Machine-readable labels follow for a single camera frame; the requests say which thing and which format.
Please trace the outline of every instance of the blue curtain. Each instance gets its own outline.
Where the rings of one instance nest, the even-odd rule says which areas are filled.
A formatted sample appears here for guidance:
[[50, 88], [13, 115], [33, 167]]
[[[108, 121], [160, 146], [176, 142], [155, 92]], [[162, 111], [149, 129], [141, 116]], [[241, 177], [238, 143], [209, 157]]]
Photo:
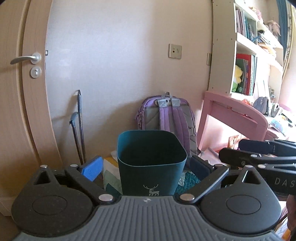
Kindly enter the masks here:
[[281, 36], [279, 36], [279, 42], [284, 47], [284, 56], [287, 51], [287, 39], [288, 39], [288, 13], [286, 0], [276, 0], [279, 9], [279, 25], [281, 30]]

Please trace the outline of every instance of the green trash can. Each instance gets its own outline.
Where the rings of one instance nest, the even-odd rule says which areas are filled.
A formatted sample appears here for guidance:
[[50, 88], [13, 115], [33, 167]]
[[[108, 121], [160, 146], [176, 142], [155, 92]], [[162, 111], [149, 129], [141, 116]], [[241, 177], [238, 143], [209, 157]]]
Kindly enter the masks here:
[[187, 153], [168, 131], [135, 130], [119, 135], [118, 166], [123, 195], [173, 195]]

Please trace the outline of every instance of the deer logo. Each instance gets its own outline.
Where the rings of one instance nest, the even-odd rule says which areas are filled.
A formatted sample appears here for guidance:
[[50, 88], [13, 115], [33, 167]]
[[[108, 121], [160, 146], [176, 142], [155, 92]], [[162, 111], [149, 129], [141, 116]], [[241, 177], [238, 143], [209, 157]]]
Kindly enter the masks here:
[[149, 196], [159, 196], [159, 191], [154, 191], [154, 189], [158, 187], [158, 184], [153, 188], [145, 187], [145, 185], [143, 185], [143, 187], [149, 189]]

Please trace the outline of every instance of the light switch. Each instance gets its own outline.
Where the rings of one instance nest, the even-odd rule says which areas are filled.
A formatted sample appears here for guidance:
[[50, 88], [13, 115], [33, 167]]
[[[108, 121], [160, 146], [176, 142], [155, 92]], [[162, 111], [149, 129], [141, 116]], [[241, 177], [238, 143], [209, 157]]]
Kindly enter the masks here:
[[181, 56], [182, 56], [182, 46], [181, 45], [175, 45], [175, 44], [168, 45], [168, 57], [169, 58], [181, 59]]

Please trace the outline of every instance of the door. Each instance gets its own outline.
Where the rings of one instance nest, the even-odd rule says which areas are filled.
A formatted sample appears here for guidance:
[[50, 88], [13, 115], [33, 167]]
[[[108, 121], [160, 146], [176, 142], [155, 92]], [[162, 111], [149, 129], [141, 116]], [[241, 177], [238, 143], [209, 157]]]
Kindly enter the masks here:
[[0, 5], [0, 212], [3, 215], [10, 214], [14, 198], [41, 164], [62, 167], [44, 74], [51, 3], [52, 0], [6, 0]]

